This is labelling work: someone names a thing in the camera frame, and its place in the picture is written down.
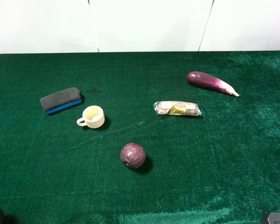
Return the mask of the snack packet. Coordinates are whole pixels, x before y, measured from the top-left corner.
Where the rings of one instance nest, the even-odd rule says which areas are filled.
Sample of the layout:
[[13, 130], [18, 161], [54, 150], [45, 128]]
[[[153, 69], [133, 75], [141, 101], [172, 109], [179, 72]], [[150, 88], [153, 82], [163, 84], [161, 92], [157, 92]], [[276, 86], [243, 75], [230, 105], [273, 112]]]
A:
[[196, 103], [184, 101], [157, 101], [154, 110], [158, 115], [172, 116], [201, 116], [202, 113]]

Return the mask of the dark grey object bottom right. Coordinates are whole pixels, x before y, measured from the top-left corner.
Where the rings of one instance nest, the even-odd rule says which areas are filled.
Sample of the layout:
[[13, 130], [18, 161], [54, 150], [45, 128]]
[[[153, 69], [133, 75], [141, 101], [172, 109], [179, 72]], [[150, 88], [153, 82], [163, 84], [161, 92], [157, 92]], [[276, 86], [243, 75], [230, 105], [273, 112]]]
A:
[[280, 224], [280, 212], [266, 213], [261, 218], [262, 224]]

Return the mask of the green felt table cloth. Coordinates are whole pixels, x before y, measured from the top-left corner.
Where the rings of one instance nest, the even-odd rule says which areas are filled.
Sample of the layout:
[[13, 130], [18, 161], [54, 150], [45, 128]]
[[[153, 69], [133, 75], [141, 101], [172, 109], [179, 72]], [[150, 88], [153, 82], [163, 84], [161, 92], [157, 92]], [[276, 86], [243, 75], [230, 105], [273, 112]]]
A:
[[[239, 97], [188, 83], [200, 71]], [[70, 87], [82, 102], [46, 114]], [[157, 101], [201, 116], [158, 115]], [[79, 126], [100, 106], [100, 128]], [[120, 152], [146, 151], [137, 169]], [[280, 212], [280, 51], [0, 54], [7, 224], [258, 224]]]

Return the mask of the dark red textured ball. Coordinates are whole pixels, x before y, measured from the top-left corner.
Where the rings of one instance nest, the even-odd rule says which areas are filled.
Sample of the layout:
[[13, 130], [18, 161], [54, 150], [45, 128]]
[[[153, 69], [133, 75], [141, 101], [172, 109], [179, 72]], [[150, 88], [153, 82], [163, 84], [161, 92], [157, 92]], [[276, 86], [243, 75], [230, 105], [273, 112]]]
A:
[[127, 143], [120, 152], [120, 159], [127, 167], [137, 169], [145, 162], [146, 151], [136, 143]]

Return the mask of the cream plastic cup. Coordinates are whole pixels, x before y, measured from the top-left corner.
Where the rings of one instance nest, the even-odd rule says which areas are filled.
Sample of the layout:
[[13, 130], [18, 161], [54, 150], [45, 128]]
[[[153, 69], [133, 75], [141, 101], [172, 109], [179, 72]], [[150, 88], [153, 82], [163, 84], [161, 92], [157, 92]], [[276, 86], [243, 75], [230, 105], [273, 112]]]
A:
[[77, 120], [79, 126], [91, 129], [100, 128], [105, 122], [104, 111], [100, 106], [92, 105], [84, 109], [82, 117]]

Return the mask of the purple toy eggplant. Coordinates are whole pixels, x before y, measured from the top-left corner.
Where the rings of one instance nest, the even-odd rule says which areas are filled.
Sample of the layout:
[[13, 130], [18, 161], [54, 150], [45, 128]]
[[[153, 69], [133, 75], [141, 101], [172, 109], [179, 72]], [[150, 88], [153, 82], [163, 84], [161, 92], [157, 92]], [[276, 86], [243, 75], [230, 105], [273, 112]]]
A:
[[201, 88], [207, 88], [216, 90], [228, 95], [239, 97], [239, 94], [234, 88], [225, 81], [200, 71], [192, 71], [187, 75], [187, 81], [189, 84], [198, 86]]

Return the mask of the grey blue board eraser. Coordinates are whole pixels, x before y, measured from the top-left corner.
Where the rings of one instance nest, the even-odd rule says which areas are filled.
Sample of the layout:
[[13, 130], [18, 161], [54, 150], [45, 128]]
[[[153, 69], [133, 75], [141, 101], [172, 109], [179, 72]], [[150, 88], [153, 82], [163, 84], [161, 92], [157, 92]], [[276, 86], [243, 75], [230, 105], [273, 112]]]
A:
[[46, 114], [53, 114], [82, 102], [80, 90], [70, 87], [54, 92], [40, 99], [42, 109]]

